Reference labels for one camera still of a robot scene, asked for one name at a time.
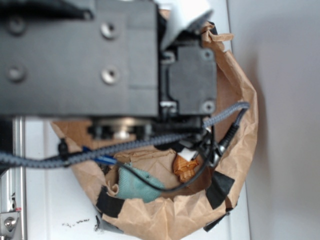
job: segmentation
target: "black cable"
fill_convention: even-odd
[[[120,168],[123,168],[123,169],[127,170],[128,172],[130,172],[131,174],[136,176],[138,179],[140,179],[142,182],[144,182],[149,187],[151,187],[151,188],[153,188],[155,190],[161,191],[163,193],[173,193],[173,192],[176,192],[178,190],[184,189],[185,187],[187,187],[190,184],[192,184],[195,180],[197,180],[197,178],[200,177],[200,175],[206,169],[206,167],[207,167],[212,155],[213,155],[213,151],[210,152],[209,156],[205,157],[205,160],[204,160],[203,164],[201,165],[200,169],[195,173],[193,178],[191,178],[189,181],[186,181],[185,183],[182,183],[182,184],[180,184],[178,186],[175,186],[175,187],[172,187],[172,188],[162,188],[162,187],[158,187],[156,185],[153,185],[152,183],[150,183],[149,181],[144,179],[142,176],[140,176],[135,170],[133,170],[132,168],[128,167],[127,165],[125,165],[124,163],[122,163],[120,161],[117,161],[117,163],[115,165],[119,166]]]
[[[248,110],[248,108],[241,109],[241,111],[239,112],[238,116],[236,117],[236,120],[234,121],[234,125],[237,125],[237,126],[240,125],[240,122],[241,122],[241,120],[242,120],[242,118],[245,115],[247,110]]]

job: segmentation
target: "green cloth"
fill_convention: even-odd
[[[165,185],[160,182],[157,178],[153,177],[147,171],[143,171],[131,166],[131,163],[126,163],[128,167],[133,169],[137,174],[146,179],[149,183],[164,188]],[[119,199],[143,199],[145,203],[149,203],[161,194],[160,191],[153,189],[152,187],[145,184],[139,178],[134,176],[128,170],[120,167],[119,168],[119,192],[116,195]]]

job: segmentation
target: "cable connector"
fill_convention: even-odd
[[[66,139],[64,139],[64,138],[60,139],[60,143],[58,145],[58,152],[59,152],[59,156],[64,161],[64,167],[65,168],[69,167],[70,166],[70,163],[69,163],[69,160],[68,160],[69,149],[68,149],[68,145],[66,143]]]
[[[228,131],[226,132],[224,138],[218,144],[215,144],[214,158],[213,158],[213,162],[209,164],[210,167],[215,168],[218,165],[221,157],[226,152],[232,139],[234,139],[238,129],[239,129],[239,125],[233,123],[228,129]]]

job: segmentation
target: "metal screw head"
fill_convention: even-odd
[[[102,36],[104,36],[108,40],[112,40],[117,36],[117,30],[112,23],[103,23],[101,25],[100,31]]]
[[[21,82],[26,78],[26,75],[26,68],[19,62],[10,64],[6,69],[6,77],[14,83]]]
[[[119,73],[117,68],[110,66],[107,69],[101,71],[101,78],[104,83],[108,85],[114,85],[119,80]]]
[[[215,56],[212,50],[204,49],[201,51],[201,57],[205,61],[213,61]]]
[[[8,217],[4,220],[4,226],[11,232],[17,225],[17,221],[13,217]]]
[[[208,101],[204,102],[204,104],[202,105],[202,111],[205,114],[212,114],[215,111],[214,101],[208,100]]]
[[[27,23],[21,16],[13,15],[9,17],[6,27],[12,35],[20,36],[26,31]]]

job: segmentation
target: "white wall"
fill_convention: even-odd
[[[251,239],[320,239],[320,1],[228,0],[228,10],[259,98]]]

